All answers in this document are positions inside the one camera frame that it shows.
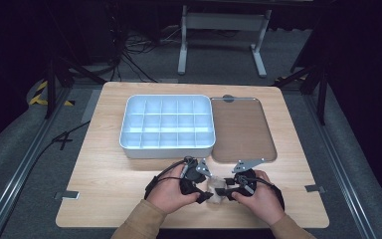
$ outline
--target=metal stand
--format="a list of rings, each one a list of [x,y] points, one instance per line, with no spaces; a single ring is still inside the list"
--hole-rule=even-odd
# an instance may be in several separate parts
[[[184,75],[187,63],[187,29],[220,29],[238,31],[258,31],[257,44],[251,45],[257,71],[261,78],[267,76],[260,49],[266,30],[269,25],[272,11],[266,11],[265,15],[240,15],[240,14],[218,14],[218,13],[188,13],[187,6],[182,8],[182,44],[179,53],[178,74]]]
[[[318,99],[317,99],[317,116],[318,120],[322,125],[324,122],[324,107],[325,107],[325,97],[327,92],[327,70],[325,67],[324,60],[320,65],[309,66],[304,68],[286,78],[280,78],[280,80],[271,87],[281,88],[305,75],[305,81],[300,86],[299,90],[303,95],[311,95],[316,86],[319,84]]]
[[[92,79],[100,85],[106,83],[106,80],[96,76],[84,67],[79,66],[65,58],[54,57],[54,59],[52,59],[48,65],[48,74],[46,77],[48,81],[48,110],[46,112],[45,119],[48,119],[52,115],[52,112],[55,110],[56,107],[57,96],[55,77],[58,78],[58,81],[64,88],[70,88],[74,84],[74,79],[71,73],[69,72],[69,68],[76,70],[83,76]]]

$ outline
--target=metal rail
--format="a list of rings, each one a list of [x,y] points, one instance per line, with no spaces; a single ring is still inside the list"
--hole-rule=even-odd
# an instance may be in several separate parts
[[[45,136],[47,135],[52,125],[52,122],[56,118],[58,111],[64,105],[64,102],[68,98],[70,91],[71,90],[68,88],[60,89],[57,106],[55,108],[54,113],[48,119],[45,119],[42,122],[35,138],[33,139],[33,142],[31,143],[26,154],[24,155],[16,172],[9,180],[0,198],[0,234],[5,229],[5,225],[9,217],[11,216],[14,207],[16,206],[17,199],[21,194],[24,184],[27,181],[29,171],[32,170],[32,168],[34,167],[36,157],[40,153],[39,150],[41,149],[42,142]]]
[[[342,190],[343,196],[345,197],[346,203],[348,204],[349,210],[352,213],[355,224],[358,227],[362,238],[377,238],[364,212],[364,209],[362,208],[361,202],[358,199],[358,195],[345,171],[339,154],[337,153],[333,142],[330,139],[326,127],[321,125],[321,123],[318,121],[314,99],[310,95],[304,95],[302,97],[309,109],[312,119],[315,121],[315,126],[325,143],[327,152],[330,155],[331,168],[334,172],[337,182],[339,183],[340,189]]]

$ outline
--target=human hand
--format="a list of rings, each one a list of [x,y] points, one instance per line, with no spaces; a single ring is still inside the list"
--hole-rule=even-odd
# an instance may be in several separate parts
[[[167,214],[195,202],[200,196],[200,193],[198,192],[188,195],[183,195],[181,193],[181,189],[179,187],[179,176],[181,175],[184,165],[185,164],[182,163],[164,173],[146,199],[148,202],[160,208]]]
[[[254,170],[256,177],[270,182],[268,175],[260,170]],[[251,197],[242,195],[239,192],[233,192],[232,197],[238,202],[244,204],[253,213],[272,226],[285,216],[285,212],[279,203],[275,193],[265,184],[257,182],[257,189]]]

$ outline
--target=brown tray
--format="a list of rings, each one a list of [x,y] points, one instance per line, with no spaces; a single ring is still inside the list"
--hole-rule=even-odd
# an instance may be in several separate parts
[[[255,98],[212,98],[216,142],[213,159],[218,162],[277,158],[275,144],[262,103]]]

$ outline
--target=beige sleeve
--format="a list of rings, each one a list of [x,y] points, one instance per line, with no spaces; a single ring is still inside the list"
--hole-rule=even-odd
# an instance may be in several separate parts
[[[307,231],[300,228],[288,215],[271,226],[277,239],[311,239],[315,238]]]
[[[166,213],[142,199],[112,235],[112,239],[154,239]]]

